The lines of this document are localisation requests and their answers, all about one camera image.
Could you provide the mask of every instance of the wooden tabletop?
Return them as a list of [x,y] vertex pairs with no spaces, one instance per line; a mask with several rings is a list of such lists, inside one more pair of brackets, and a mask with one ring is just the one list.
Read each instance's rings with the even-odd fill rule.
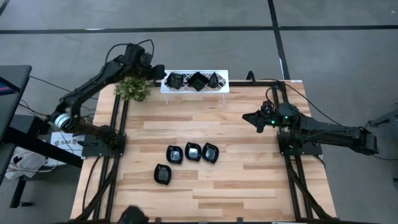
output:
[[[305,94],[303,83],[290,85]],[[94,124],[109,125],[113,90],[114,86],[110,85],[101,91]],[[285,161],[279,154],[276,138],[278,129],[266,127],[258,134],[254,126],[242,119],[242,114],[259,109],[266,99],[266,90],[264,86],[231,86],[224,106],[223,97],[218,94],[170,95],[166,105],[159,87],[153,88],[145,101],[131,101],[126,121],[127,144],[119,166],[111,221],[116,222],[128,205],[138,205],[152,221],[155,217],[165,222],[234,222],[236,217],[247,222],[294,220]],[[287,94],[291,103],[310,116],[305,99],[289,88]],[[184,149],[187,142],[202,147],[206,142],[216,145],[220,150],[217,162],[210,164],[203,158],[192,162],[184,158],[181,165],[168,163],[167,146]],[[94,160],[84,161],[72,218],[81,213]],[[313,156],[302,156],[302,160],[309,191],[326,212],[335,216],[323,164]],[[158,163],[172,169],[168,186],[154,180]],[[94,169],[86,204],[97,190],[101,165],[102,159]],[[299,190],[298,196],[305,217]],[[105,193],[100,217],[104,217],[107,198]]]

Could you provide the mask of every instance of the white stand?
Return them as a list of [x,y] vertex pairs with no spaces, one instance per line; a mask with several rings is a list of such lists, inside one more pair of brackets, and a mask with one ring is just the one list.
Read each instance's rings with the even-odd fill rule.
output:
[[[178,90],[174,88],[169,88],[165,84],[167,82],[167,77],[169,77],[172,72],[184,75],[184,84]],[[190,87],[187,83],[187,80],[189,80],[190,77],[196,72],[200,72],[202,75],[206,76],[209,79],[213,73],[216,73],[218,75],[219,85],[216,88],[210,88],[208,85],[206,85],[202,90],[196,91],[196,89]],[[225,105],[225,93],[229,93],[228,70],[165,70],[165,73],[166,76],[162,80],[160,92],[164,94],[166,104],[169,104],[169,94],[216,93],[223,95],[223,105]]]

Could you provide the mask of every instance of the small black bowl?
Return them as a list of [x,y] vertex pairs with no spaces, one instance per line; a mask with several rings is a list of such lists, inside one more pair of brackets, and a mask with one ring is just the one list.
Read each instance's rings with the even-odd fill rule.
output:
[[154,172],[154,179],[160,184],[168,185],[172,179],[172,170],[169,166],[157,164]]
[[212,164],[214,164],[217,161],[218,154],[219,150],[217,146],[212,145],[210,143],[206,143],[201,152],[201,156],[203,157],[203,159],[208,162],[211,162]]
[[182,158],[184,157],[182,148],[178,146],[168,146],[166,152],[166,158],[169,163],[181,164]]
[[199,162],[201,156],[201,147],[196,143],[187,143],[185,146],[185,157],[191,161]]

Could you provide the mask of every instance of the green plant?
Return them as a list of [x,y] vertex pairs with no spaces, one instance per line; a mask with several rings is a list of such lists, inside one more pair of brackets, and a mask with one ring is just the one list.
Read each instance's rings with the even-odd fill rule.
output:
[[123,100],[143,101],[150,95],[152,80],[143,80],[133,77],[126,77],[116,84],[115,94],[120,95]]

